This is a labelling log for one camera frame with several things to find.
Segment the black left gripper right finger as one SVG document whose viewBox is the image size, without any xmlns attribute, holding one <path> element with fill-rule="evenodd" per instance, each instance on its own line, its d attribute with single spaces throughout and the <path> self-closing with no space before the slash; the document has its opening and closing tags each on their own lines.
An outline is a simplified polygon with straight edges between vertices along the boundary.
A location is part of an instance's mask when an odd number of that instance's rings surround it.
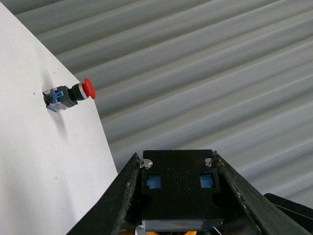
<svg viewBox="0 0 313 235">
<path fill-rule="evenodd" d="M 212 168 L 217 170 L 225 212 L 219 232 L 223 235 L 307 235 L 309 209 L 267 193 L 262 195 L 217 151 L 212 152 Z"/>
</svg>

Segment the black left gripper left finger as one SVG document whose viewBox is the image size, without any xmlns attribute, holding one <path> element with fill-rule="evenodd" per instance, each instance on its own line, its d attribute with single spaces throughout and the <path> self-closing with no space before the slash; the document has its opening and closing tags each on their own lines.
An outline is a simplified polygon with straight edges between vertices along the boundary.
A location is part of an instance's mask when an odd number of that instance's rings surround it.
<svg viewBox="0 0 313 235">
<path fill-rule="evenodd" d="M 69 235 L 134 235 L 139 220 L 140 158 L 134 153 Z"/>
</svg>

